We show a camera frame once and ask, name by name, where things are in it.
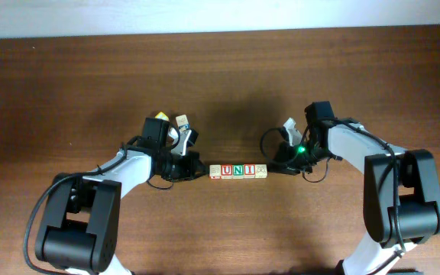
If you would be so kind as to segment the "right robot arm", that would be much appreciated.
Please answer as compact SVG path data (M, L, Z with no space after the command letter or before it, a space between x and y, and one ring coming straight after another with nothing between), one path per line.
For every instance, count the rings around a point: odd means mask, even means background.
M406 253L440 234L440 185L432 154L407 150L357 121L318 117L304 132L293 119L277 129L283 142L268 170L305 175L322 161L346 160L364 176L366 232L336 274L387 274Z

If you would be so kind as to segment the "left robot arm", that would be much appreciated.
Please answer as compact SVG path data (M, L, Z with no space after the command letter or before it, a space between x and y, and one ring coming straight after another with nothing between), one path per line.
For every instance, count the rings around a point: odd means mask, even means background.
M121 200L158 175L171 183L205 175L199 153L122 147L89 172L60 173L39 198L43 217L34 243L38 260L55 274L129 274L118 259Z

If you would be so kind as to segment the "red letter I block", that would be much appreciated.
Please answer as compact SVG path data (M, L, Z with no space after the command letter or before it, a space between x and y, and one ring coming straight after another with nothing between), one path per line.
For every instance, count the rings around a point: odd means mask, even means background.
M245 164L244 165L244 178L251 179L255 178L256 175L256 167L254 164Z

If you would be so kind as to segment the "red letter U block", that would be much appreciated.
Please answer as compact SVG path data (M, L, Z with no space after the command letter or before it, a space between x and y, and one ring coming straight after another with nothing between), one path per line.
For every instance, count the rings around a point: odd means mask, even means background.
M223 180L228 180L233 178L233 170L231 164L222 164L221 165L221 178Z

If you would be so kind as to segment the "green letter N block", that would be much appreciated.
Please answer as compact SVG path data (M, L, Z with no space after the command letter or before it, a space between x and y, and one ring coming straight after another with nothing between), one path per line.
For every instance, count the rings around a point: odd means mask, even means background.
M232 166L232 177L234 179L244 179L244 165L235 164Z

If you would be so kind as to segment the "green edged picture block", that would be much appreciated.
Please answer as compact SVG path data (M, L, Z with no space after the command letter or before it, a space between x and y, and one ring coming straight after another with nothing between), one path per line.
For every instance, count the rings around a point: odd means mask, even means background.
M256 164L255 165L255 177L256 178L267 178L267 165L266 164Z

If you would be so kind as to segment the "plain wooden picture block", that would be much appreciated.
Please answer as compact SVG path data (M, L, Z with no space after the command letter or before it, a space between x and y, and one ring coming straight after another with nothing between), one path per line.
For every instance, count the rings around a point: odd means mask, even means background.
M209 166L209 178L212 180L219 180L221 178L221 168L220 164L212 164Z

